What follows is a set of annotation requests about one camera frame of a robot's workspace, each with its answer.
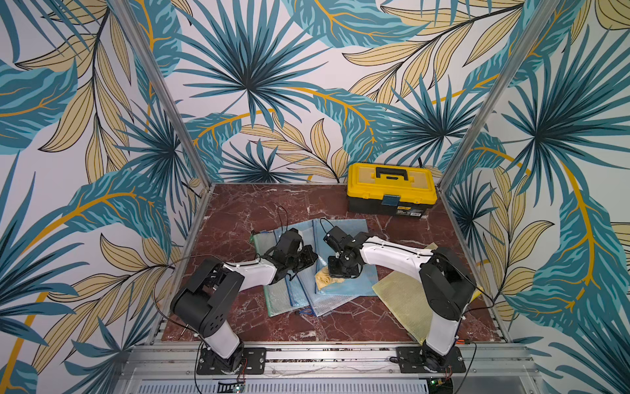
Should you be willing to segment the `cream wiping cloth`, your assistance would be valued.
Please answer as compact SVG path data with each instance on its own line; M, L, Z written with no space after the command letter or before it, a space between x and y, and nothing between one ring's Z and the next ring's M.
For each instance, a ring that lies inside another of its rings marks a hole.
M345 281L344 278L333 277L329 272L329 267L324 266L321 270L319 270L315 275L315 282L317 289L321 292L325 287L335 283L343 283Z

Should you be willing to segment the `white blue-edged mesh document bag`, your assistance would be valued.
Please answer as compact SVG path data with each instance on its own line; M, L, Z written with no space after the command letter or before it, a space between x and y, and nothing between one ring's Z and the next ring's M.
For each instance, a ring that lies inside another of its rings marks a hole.
M315 238L316 228L315 225L313 225L312 220L289 225L289 228L299 230L303 236L304 243L306 245L313 246L313 251L318 253L316 248L318 240ZM315 275L319 269L323 268L323 266L323 259L321 256L318 256L316 264L297 274L297 277L305 291L306 297L308 298L309 306L317 317L326 315L340 306L349 303L351 300L358 298L357 295L326 295L318 292Z

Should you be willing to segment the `yellow mesh document bag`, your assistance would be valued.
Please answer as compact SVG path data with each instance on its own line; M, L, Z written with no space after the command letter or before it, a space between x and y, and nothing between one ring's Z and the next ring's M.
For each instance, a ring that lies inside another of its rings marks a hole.
M392 270L372 289L403 327L423 344L430 330L433 312L422 284ZM474 299L480 294L477 287Z

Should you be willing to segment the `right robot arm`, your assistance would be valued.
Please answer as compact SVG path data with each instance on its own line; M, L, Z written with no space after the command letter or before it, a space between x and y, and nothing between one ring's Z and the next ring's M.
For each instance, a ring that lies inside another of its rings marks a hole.
M474 299L477 283L452 250L402 246L361 232L356 236L333 228L323 238L334 254L327 264L332 277L354 279L364 266L381 266L423 286L433 312L423 348L446 357L454 348L461 319Z

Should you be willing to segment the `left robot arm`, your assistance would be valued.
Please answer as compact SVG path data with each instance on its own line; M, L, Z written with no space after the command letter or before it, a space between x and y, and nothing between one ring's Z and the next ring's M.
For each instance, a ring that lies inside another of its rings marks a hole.
M228 361L242 354L242 341L227 319L238 295L254 287L272 285L297 274L318 260L312 246L294 253L270 249L257 260L227 263L213 256L193 272L171 303L171 312L203 339L206 348Z

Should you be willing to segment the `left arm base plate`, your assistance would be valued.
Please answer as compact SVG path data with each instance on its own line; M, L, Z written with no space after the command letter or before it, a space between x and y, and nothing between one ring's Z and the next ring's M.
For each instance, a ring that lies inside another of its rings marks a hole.
M267 349L264 347L238 347L229 358L221 358L215 351L202 347L199 351L198 375L222 375L241 373L246 376L262 375L265 370Z

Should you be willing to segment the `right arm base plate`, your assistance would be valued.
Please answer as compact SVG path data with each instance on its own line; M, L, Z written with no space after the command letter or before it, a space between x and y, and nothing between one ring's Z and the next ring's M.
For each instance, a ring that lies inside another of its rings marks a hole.
M402 374L460 374L467 371L457 346L445 356L427 346L399 346L395 348L395 359Z

